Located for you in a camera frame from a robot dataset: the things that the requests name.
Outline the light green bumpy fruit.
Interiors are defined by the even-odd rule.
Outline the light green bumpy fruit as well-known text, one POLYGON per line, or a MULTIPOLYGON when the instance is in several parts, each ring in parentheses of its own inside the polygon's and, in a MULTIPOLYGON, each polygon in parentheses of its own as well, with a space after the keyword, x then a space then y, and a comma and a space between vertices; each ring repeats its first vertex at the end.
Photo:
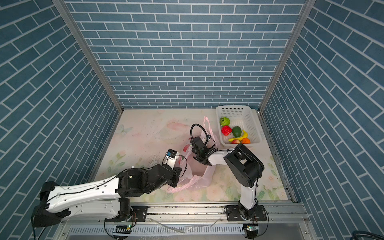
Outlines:
POLYGON ((221 127, 229 126, 230 123, 231 123, 231 121, 229 118, 227 118, 227 117, 221 117, 220 118, 220 126, 221 127))

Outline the orange tangerine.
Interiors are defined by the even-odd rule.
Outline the orange tangerine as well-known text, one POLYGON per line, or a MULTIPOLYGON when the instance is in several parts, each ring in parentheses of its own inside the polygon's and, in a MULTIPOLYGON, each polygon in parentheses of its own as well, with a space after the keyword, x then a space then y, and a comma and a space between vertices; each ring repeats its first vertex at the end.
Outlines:
POLYGON ((242 144, 251 144, 251 140, 248 139, 248 138, 244 138, 244 139, 241 140, 241 143, 242 144))

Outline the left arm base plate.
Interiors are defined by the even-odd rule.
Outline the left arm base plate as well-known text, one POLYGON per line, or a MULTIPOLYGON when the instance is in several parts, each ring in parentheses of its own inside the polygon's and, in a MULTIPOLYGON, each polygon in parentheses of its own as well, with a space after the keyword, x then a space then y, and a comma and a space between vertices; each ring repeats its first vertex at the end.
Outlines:
POLYGON ((113 218, 105 219, 107 223, 137 223, 144 222, 147 217, 147 206, 129 206, 118 210, 118 215, 113 218))

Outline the red apple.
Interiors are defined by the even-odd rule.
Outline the red apple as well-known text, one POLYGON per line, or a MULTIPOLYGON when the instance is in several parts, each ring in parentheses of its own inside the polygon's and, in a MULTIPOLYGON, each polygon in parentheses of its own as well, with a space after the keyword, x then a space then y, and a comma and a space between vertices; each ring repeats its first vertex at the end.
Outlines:
POLYGON ((232 128, 229 126, 223 126, 221 132, 224 136, 229 136, 232 133, 232 128))

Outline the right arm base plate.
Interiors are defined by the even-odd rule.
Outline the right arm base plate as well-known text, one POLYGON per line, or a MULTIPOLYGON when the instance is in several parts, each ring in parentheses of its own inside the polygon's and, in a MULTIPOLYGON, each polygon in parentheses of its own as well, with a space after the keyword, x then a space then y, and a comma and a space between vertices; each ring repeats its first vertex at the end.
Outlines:
POLYGON ((224 212, 228 222, 239 221, 266 221, 268 219, 266 209, 263 205, 256 204, 250 210, 244 207, 240 202, 237 205, 227 205, 224 212))

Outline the pink plastic bag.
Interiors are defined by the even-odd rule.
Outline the pink plastic bag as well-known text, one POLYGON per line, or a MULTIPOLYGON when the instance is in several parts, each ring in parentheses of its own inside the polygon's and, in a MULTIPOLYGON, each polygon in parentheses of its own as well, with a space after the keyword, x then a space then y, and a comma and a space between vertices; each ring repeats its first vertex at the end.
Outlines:
POLYGON ((168 187, 166 192, 169 194, 176 194, 180 192, 192 192, 198 191, 208 187, 213 178, 215 172, 215 166, 204 165, 194 159, 195 154, 192 152, 192 144, 190 143, 193 136, 204 139, 206 134, 210 135, 213 140, 217 138, 214 135, 210 126, 210 121, 207 117, 204 117, 203 126, 197 127, 197 130, 190 133, 191 127, 186 127, 188 134, 183 137, 185 142, 180 157, 176 162, 177 167, 187 168, 182 171, 182 177, 179 178, 178 186, 168 187))

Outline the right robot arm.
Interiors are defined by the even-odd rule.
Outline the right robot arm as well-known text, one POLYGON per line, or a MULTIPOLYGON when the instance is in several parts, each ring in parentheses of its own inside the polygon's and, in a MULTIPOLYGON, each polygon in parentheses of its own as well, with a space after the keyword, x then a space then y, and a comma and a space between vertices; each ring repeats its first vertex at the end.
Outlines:
POLYGON ((267 211, 257 200, 258 181, 263 175, 264 164, 242 143, 232 149, 220 150, 208 146, 208 139, 193 137, 190 140, 194 159, 207 166, 225 165, 242 185, 238 211, 246 220, 266 221, 267 211))

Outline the yellow banana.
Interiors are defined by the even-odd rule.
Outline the yellow banana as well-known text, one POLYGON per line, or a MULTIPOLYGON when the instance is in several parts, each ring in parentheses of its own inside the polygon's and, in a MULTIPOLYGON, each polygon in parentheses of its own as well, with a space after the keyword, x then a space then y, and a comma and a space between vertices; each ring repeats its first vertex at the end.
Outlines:
POLYGON ((241 137, 228 139, 228 141, 229 141, 229 142, 233 142, 234 140, 239 140, 239 141, 241 141, 241 140, 246 139, 246 138, 248 138, 248 133, 247 133, 245 130, 243 130, 243 135, 242 135, 241 137))

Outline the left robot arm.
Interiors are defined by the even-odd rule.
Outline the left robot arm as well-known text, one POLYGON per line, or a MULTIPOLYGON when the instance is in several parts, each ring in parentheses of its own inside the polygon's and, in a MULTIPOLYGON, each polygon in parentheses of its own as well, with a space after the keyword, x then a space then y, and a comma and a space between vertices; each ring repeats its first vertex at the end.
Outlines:
POLYGON ((108 222, 124 222, 131 217, 130 198, 150 194, 164 185, 176 187, 182 168, 167 164, 147 169, 130 168, 115 176, 75 186, 45 182, 40 203, 32 212, 34 228, 59 224, 74 216, 103 216, 108 222))

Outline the white perforated plastic basket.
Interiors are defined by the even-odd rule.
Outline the white perforated plastic basket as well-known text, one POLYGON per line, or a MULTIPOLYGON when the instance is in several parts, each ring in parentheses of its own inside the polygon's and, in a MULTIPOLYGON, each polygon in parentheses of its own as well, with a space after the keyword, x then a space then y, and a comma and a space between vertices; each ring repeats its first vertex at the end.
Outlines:
POLYGON ((230 147, 229 139, 234 138, 233 134, 225 136, 222 134, 220 119, 226 117, 230 120, 229 127, 240 127, 242 131, 247 132, 248 139, 251 141, 247 146, 255 147, 262 142, 261 125, 256 118, 256 111, 248 106, 219 106, 216 108, 217 121, 220 132, 220 142, 223 147, 230 147))

